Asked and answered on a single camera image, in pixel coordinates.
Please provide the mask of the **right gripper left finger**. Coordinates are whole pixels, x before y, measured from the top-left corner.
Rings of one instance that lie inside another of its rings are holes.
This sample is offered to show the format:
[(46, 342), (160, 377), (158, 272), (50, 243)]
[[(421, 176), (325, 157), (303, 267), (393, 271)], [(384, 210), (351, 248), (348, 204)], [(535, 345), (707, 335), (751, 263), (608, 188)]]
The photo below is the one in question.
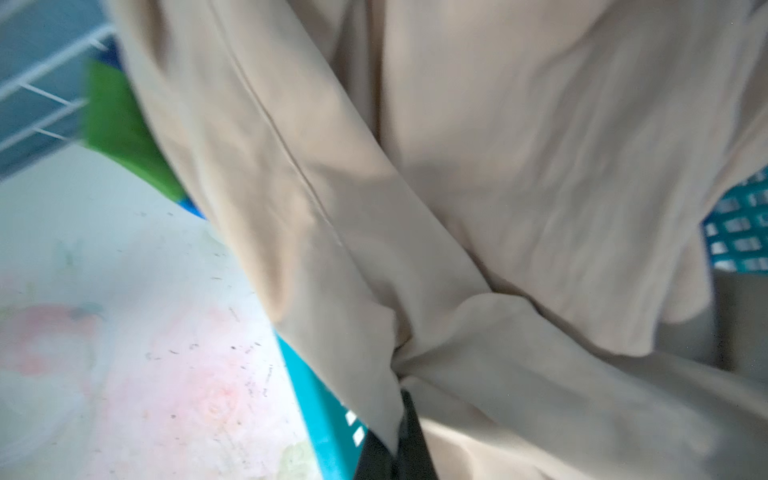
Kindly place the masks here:
[(382, 441), (368, 431), (353, 476), (354, 480), (393, 480), (395, 459)]

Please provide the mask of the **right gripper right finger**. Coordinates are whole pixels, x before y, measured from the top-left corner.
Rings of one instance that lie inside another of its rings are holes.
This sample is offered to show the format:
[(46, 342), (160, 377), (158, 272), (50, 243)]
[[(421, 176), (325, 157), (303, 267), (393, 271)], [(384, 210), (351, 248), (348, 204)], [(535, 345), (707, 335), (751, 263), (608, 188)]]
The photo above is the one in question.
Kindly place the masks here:
[(395, 478), (399, 480), (437, 480), (427, 443), (411, 395), (401, 391), (404, 416), (399, 428), (399, 445), (395, 457)]

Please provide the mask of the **beige shorts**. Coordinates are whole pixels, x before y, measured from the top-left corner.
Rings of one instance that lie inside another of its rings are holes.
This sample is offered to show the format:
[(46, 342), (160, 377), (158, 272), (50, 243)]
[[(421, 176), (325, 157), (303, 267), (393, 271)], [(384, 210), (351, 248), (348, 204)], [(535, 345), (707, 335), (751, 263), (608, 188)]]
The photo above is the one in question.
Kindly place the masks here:
[(407, 479), (763, 479), (763, 1), (110, 1), (280, 336)]

